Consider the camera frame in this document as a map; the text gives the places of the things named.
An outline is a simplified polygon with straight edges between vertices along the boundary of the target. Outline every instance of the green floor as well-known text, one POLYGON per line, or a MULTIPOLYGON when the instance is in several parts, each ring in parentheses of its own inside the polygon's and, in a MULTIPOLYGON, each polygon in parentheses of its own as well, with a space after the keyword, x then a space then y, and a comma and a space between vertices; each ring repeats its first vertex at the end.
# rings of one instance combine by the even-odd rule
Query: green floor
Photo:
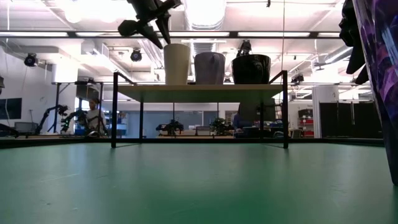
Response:
POLYGON ((398 223, 380 147, 30 147, 0 177, 0 223, 398 223))

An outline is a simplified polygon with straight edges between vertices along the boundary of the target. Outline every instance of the ceiling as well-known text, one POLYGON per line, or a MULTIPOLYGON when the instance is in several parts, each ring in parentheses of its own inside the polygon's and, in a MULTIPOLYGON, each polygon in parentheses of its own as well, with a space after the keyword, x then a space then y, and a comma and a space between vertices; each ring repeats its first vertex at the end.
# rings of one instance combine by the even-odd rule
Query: ceiling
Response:
MULTIPOLYGON (((134 10, 126 0, 85 0, 95 5, 98 1, 107 1, 107 10, 99 11, 101 15, 112 17, 114 22, 103 22, 101 18, 83 11, 84 18, 77 23, 71 23, 65 17, 62 1, 39 0, 0 0, 0 30, 116 30, 124 19, 133 19, 134 10)), ((342 0, 283 0, 272 1, 270 8, 267 1, 227 0, 224 22, 221 30, 238 31, 333 31, 339 32, 338 23, 341 20, 342 0)), ((170 30, 186 30, 184 6, 172 9, 170 30)), ((84 76, 97 79, 111 78, 112 71, 101 64, 92 55, 82 55, 83 39, 11 39, 9 45, 15 48, 21 46, 52 46, 58 47, 77 62, 84 65, 84 76)), ((129 72, 137 81, 151 82, 152 61, 143 50, 140 62, 132 62, 129 58, 133 48, 140 48, 137 39, 95 39, 95 44, 105 44, 109 48, 109 57, 119 67, 129 72)), ((282 69, 298 68, 306 71, 305 76, 313 77, 313 82, 322 82, 322 77, 312 75, 314 70, 311 62, 317 60, 316 55, 326 55, 344 46, 338 39, 251 39, 252 52, 265 54, 272 59, 271 76, 282 69)), ((172 39, 181 43, 181 39, 172 39)), ((217 52, 224 53, 227 58, 226 71, 230 71, 230 61, 236 56, 241 39, 225 39, 217 44, 217 52)), ((338 73, 344 80, 352 79, 345 74, 347 61, 340 61, 332 66, 326 66, 323 73, 338 73)))

